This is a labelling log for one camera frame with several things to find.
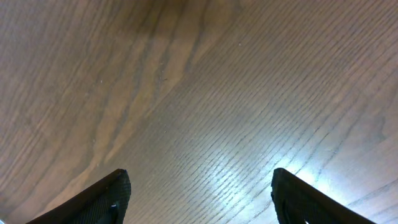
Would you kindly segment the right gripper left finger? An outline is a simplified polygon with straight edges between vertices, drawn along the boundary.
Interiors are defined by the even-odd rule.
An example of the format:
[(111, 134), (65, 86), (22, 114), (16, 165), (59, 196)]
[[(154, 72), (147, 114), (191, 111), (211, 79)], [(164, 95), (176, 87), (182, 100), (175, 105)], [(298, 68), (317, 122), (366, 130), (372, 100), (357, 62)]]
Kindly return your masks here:
[(122, 224), (130, 197), (128, 173), (124, 169), (116, 169), (28, 224)]

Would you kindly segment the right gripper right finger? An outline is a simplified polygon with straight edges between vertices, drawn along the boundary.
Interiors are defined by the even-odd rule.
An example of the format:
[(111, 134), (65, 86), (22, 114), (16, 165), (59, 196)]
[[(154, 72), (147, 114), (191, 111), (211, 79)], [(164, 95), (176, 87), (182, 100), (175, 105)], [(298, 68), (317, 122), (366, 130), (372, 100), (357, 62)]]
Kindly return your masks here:
[(271, 187), (281, 224), (373, 224), (283, 168), (274, 170)]

